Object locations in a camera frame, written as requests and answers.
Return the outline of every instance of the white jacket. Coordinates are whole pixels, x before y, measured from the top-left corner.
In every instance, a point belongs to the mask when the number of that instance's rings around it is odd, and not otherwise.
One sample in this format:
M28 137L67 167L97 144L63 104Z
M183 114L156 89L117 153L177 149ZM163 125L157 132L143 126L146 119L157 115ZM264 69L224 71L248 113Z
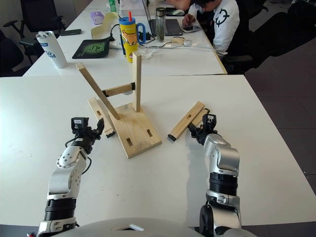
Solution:
M203 13L202 8L193 4L189 9L189 14L197 18L197 12ZM234 34L239 25L239 8L235 0L222 0L214 9L214 30L215 37L213 47L219 57L227 54L227 49L232 42Z

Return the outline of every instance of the green mouse pad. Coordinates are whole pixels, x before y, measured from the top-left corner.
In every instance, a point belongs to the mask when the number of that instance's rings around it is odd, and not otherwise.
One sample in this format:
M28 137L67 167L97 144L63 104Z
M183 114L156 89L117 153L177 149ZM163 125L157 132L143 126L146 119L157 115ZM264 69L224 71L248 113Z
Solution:
M110 37L106 39L86 39L73 55L73 59L103 58L109 54Z

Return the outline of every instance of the computer mouse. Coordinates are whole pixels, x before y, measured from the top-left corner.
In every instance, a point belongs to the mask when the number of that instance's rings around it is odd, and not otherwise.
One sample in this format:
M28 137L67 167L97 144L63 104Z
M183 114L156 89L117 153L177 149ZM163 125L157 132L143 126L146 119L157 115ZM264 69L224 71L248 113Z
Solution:
M175 10L173 13L171 13L174 16L183 16L184 15L184 11L181 9Z

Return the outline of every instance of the gray floor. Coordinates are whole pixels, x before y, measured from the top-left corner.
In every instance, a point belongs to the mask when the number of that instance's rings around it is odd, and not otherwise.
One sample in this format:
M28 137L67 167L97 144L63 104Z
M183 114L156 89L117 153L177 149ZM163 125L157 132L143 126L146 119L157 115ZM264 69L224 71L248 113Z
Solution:
M256 30L275 13L286 12L290 3L291 0L268 0L265 5L269 12L253 18L251 30ZM245 76L316 194L315 57L316 39L281 57L268 58ZM258 237L311 237L315 236L316 222L244 228ZM37 227L0 225L0 237L24 237L36 231Z

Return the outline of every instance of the smartphone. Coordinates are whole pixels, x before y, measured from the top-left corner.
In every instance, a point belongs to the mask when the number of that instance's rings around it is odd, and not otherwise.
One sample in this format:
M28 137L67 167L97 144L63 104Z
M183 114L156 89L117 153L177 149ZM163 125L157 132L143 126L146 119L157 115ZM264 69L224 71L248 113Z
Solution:
M69 30L60 33L60 36L73 36L73 35L80 35L81 29Z
M191 32L194 32L194 31L202 30L202 28L199 27L199 26L186 26L186 27L182 27L181 29L185 33L191 33Z

